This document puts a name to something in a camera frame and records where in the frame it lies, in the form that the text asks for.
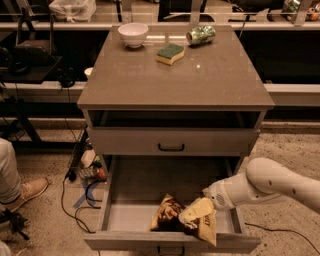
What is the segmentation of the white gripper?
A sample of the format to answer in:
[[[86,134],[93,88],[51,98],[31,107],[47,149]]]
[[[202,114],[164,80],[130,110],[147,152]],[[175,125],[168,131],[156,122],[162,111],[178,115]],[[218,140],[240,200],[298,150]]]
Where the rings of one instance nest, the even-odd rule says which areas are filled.
[[[229,210],[238,205],[255,203],[257,196],[255,188],[244,173],[212,183],[203,190],[203,194],[206,198],[196,199],[178,216],[179,221],[187,229],[197,229],[199,224],[196,220],[201,218],[204,219],[205,225],[213,228],[215,227],[215,209]]]

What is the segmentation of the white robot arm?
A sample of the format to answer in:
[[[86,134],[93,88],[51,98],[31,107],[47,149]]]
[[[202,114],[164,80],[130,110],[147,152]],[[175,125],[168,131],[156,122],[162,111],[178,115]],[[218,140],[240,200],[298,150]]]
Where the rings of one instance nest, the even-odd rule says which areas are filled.
[[[178,215],[185,227],[197,228],[194,221],[198,217],[216,210],[234,209],[243,204],[274,203],[282,196],[320,213],[320,182],[268,158],[251,160],[243,172],[212,183],[203,194],[203,198],[196,199]]]

